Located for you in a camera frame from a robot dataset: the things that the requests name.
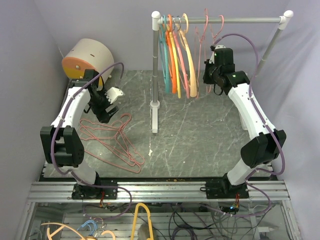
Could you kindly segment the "peach plastic hanger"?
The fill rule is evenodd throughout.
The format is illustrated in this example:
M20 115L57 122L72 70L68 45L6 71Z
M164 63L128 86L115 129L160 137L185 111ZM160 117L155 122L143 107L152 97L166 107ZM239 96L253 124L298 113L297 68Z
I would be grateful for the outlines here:
M178 31L180 42L182 47L186 51L188 66L189 66L189 96L191 98L195 98L197 96L197 82L196 82L196 74L195 74L195 66L193 57L191 54L191 50L188 44L188 40L186 38L186 34L189 31L189 19L186 13L182 14L182 18L185 20L186 27L185 29L180 29Z

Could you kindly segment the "yellow plastic hanger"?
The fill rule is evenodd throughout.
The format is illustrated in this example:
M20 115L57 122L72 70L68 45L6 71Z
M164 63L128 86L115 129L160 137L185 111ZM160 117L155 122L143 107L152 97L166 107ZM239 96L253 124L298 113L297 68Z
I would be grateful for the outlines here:
M176 51L176 45L175 45L175 40L173 36L173 21L172 21L172 16L168 14L169 18L169 37L171 41L171 49L173 53L173 61L174 61L174 79L175 79L175 89L177 92L177 96L180 99L181 98L181 85L180 85L180 76L179 76L179 65L178 65L178 56L177 56L177 51Z

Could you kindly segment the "pink plastic hanger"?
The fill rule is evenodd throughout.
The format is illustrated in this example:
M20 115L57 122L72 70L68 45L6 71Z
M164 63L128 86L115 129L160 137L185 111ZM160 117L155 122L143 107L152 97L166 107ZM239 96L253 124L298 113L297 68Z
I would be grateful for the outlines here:
M181 84L183 89L186 93L186 98L190 98L190 86L189 86L189 79L188 74L186 71L186 64L184 62L184 57L181 48L183 48L185 51L187 51L187 47L189 46L185 42L185 36L183 34L183 31L181 30L181 18L177 16L174 20L174 27L173 27L173 39L175 41L175 46L178 52L178 66L180 67L180 70L178 71L178 75L181 78Z

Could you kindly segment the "teal plastic hanger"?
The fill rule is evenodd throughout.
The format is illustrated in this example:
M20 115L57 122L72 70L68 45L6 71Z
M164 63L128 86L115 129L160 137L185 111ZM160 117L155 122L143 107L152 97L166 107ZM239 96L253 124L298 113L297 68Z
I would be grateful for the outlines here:
M169 71L169 59L168 59L168 47L166 43L166 17L163 15L163 23L159 26L159 50L162 66L163 79L165 84L165 92L170 93L172 89L172 83Z

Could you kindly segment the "orange plastic hanger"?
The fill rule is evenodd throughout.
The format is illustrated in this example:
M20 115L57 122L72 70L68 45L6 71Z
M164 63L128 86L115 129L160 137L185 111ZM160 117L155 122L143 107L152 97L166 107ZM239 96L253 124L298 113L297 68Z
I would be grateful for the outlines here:
M173 53L173 45L172 45L172 38L171 38L171 31L172 31L172 19L171 15L168 14L167 17L169 18L169 23L166 23L166 40L167 40L167 45L169 49L169 54L170 54L170 65L171 65L171 82L172 82L172 93L176 94L177 93L177 78L176 78L176 65L175 65L175 58L174 58L174 53Z

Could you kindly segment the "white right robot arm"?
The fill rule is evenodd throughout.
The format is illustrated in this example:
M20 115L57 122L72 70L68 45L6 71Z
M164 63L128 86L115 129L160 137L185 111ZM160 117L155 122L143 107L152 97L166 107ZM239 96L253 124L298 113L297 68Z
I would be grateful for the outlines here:
M212 55L205 63L203 82L219 86L238 110L241 125L248 131L250 141L240 150L240 160L222 178L205 185L207 197L246 197L245 181L251 173L276 159L287 138L267 118L255 99L247 74L235 69L234 52L224 45L212 45Z

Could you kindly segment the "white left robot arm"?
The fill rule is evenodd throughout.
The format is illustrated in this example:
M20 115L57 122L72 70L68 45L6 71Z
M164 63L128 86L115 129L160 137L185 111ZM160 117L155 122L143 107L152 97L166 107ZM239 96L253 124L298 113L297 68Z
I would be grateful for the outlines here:
M74 200L96 199L105 194L99 174L84 160L85 148L77 132L85 107L92 110L100 123L107 124L119 110L113 103L123 95L118 87L105 89L100 74L86 69L83 76L69 83L56 119L40 130L47 163L61 175L71 174L76 180L71 194Z

